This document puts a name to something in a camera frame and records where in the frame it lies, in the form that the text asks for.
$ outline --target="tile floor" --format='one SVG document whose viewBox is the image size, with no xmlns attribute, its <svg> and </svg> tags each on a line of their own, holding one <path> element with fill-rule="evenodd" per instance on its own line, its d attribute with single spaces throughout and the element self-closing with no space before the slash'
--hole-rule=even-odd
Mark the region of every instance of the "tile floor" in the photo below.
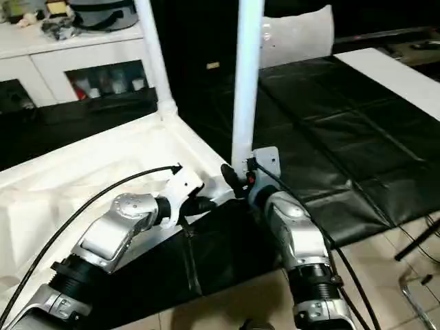
<svg viewBox="0 0 440 330">
<path fill-rule="evenodd" d="M 426 229 L 426 222 L 424 219 L 413 221 L 405 225 L 404 229 L 416 237 Z M 377 311 L 383 330 L 424 330 L 422 323 L 415 317 L 415 312 L 400 293 L 397 281 L 404 272 L 416 279 L 411 282 L 410 290 L 440 329 L 440 267 L 419 250 L 410 254 L 405 261 L 394 261 L 395 253 L 409 242 L 408 236 L 397 228 L 343 250 Z M 439 237 L 431 237 L 422 246 L 440 260 Z M 373 328 L 342 261 L 338 256 L 335 256 L 335 259 L 338 271 L 346 283 L 347 293 Z M 434 279 L 424 287 L 417 279 L 428 273 L 434 274 Z M 282 271 L 276 271 L 119 329 L 237 330 L 247 318 L 268 321 L 277 330 L 295 329 L 292 306 L 293 301 L 285 275 Z"/>
</svg>

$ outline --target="white shelf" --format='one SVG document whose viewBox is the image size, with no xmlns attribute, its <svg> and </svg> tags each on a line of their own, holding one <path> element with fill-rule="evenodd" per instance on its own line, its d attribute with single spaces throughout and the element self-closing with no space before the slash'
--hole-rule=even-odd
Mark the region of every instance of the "white shelf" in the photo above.
<svg viewBox="0 0 440 330">
<path fill-rule="evenodd" d="M 45 36 L 40 26 L 41 23 L 25 28 L 19 28 L 9 23 L 0 24 L 0 60 L 3 58 L 52 52 L 54 50 L 142 38 L 139 23 L 128 29 L 115 32 L 82 33 L 65 41 L 55 41 Z"/>
</svg>

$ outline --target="white pvc pipe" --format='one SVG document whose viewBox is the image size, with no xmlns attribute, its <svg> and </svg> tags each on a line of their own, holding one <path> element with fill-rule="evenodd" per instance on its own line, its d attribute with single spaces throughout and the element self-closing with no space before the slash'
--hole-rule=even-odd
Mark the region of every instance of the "white pvc pipe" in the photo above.
<svg viewBox="0 0 440 330">
<path fill-rule="evenodd" d="M 232 134 L 232 167 L 245 179 L 243 161 L 251 156 L 259 78 L 264 0 L 240 0 Z"/>
<path fill-rule="evenodd" d="M 177 113 L 177 107 L 171 95 L 170 84 L 166 75 L 164 57 L 160 48 L 150 0 L 135 0 L 135 4 L 148 51 L 147 54 L 150 57 L 151 69 L 153 70 L 158 99 L 157 110 L 163 116 Z"/>
</svg>

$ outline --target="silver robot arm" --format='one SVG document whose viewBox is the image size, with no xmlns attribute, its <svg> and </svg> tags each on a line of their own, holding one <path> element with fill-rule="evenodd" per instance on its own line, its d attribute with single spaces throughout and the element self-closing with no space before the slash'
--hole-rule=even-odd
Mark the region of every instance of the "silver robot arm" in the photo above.
<svg viewBox="0 0 440 330">
<path fill-rule="evenodd" d="M 39 287 L 5 330 L 75 329 L 92 309 L 91 302 L 108 274 L 116 271 L 133 237 L 152 228 L 173 227 L 188 195 L 203 182 L 181 169 L 158 197 L 125 193 L 96 219 L 61 263 L 55 277 Z"/>
<path fill-rule="evenodd" d="M 340 297 L 342 280 L 334 276 L 324 237 L 303 205 L 280 189 L 255 164 L 279 177 L 276 147 L 254 151 L 248 161 L 254 185 L 247 200 L 263 211 L 287 271 L 294 299 L 294 320 L 301 330 L 355 330 L 350 309 Z"/>
</svg>

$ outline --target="black tripod leg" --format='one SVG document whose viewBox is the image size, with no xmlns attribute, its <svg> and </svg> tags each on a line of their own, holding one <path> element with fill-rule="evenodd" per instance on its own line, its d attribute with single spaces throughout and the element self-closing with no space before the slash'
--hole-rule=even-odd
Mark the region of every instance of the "black tripod leg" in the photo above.
<svg viewBox="0 0 440 330">
<path fill-rule="evenodd" d="M 432 234 L 440 229 L 440 218 L 438 218 L 428 229 L 420 234 L 413 242 L 411 242 L 407 247 L 405 247 L 401 252 L 396 254 L 395 260 L 401 261 L 403 258 L 408 256 L 415 248 L 426 241 Z"/>
</svg>

